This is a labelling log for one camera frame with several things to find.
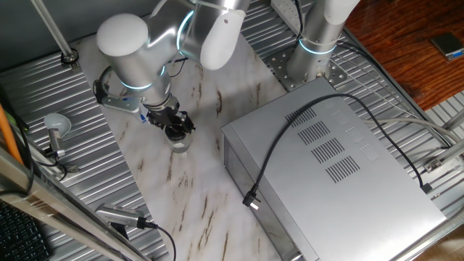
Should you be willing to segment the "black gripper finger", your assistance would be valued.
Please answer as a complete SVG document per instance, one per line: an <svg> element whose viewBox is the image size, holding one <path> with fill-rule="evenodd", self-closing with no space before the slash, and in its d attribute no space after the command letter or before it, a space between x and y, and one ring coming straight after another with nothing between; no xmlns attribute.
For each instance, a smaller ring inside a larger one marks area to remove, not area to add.
<svg viewBox="0 0 464 261"><path fill-rule="evenodd" d="M163 125L162 123L159 123L159 122L157 121L156 117L155 117L151 112L148 112L148 113L146 114L146 119L147 119L147 121L148 121L151 125L153 125L153 126L159 128L159 129L161 129L161 130L164 128L164 125Z"/></svg>
<svg viewBox="0 0 464 261"><path fill-rule="evenodd" d="M180 121L180 125L185 133L192 133L196 130L195 124L191 121L187 111L179 111L176 113L176 117Z"/></svg>

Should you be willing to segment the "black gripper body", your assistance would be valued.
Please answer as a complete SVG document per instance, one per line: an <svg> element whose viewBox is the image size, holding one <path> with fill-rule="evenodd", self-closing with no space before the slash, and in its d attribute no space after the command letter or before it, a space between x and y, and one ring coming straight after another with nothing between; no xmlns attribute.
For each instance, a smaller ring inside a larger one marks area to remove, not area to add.
<svg viewBox="0 0 464 261"><path fill-rule="evenodd" d="M148 104L146 106L148 112L152 113L156 117L157 121L163 125L175 125L180 122L176 117L179 107L180 104L178 103L178 100L172 94L170 94L161 104Z"/></svg>

